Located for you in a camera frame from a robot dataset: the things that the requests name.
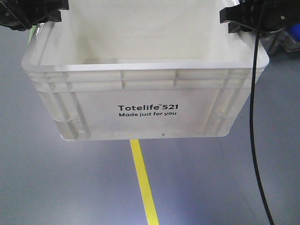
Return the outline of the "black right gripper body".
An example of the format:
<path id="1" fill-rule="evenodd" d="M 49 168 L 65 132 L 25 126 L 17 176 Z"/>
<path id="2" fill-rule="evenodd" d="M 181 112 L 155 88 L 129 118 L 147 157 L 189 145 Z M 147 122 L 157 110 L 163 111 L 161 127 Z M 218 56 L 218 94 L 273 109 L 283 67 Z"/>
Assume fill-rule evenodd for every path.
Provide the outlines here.
<path id="1" fill-rule="evenodd" d="M 263 0 L 240 0 L 243 23 L 248 30 L 257 30 Z M 300 2 L 298 0 L 268 0 L 262 15 L 261 31 L 281 32 L 300 23 Z"/>

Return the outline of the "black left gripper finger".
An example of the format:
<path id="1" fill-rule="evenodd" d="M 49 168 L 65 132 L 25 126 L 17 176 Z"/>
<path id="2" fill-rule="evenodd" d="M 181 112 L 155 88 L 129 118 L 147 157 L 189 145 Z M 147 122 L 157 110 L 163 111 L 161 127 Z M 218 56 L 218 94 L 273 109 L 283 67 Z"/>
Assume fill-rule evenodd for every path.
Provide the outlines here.
<path id="1" fill-rule="evenodd" d="M 47 6 L 51 10 L 69 10 L 68 0 L 48 0 Z"/>
<path id="2" fill-rule="evenodd" d="M 38 23 L 46 23 L 46 22 L 55 22 L 55 23 L 59 23 L 61 22 L 61 12 L 59 10 L 53 11 L 47 15 L 44 15 L 40 18 L 38 18 L 35 21 L 35 25 L 37 25 Z"/>

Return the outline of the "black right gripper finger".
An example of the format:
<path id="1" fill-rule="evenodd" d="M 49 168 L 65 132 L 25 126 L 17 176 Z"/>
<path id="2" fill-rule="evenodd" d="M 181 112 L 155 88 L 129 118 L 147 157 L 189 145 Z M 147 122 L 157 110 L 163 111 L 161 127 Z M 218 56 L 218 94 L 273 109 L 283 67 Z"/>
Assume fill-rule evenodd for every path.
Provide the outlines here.
<path id="1" fill-rule="evenodd" d="M 219 11 L 219 22 L 220 23 L 245 23 L 246 18 L 246 7 L 242 4 L 225 7 Z"/>
<path id="2" fill-rule="evenodd" d="M 238 33 L 238 32 L 252 32 L 254 28 L 246 23 L 239 22 L 229 22 L 228 23 L 228 33 Z"/>

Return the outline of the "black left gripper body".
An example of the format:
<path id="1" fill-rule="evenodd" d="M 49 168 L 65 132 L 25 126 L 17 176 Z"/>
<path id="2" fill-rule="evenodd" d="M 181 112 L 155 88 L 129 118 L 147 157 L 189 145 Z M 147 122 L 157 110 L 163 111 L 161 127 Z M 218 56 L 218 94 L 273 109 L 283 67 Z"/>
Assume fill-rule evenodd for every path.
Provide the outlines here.
<path id="1" fill-rule="evenodd" d="M 30 30 L 38 18 L 53 11 L 56 10 L 47 6 L 47 0 L 2 0 L 0 25 L 12 30 Z"/>

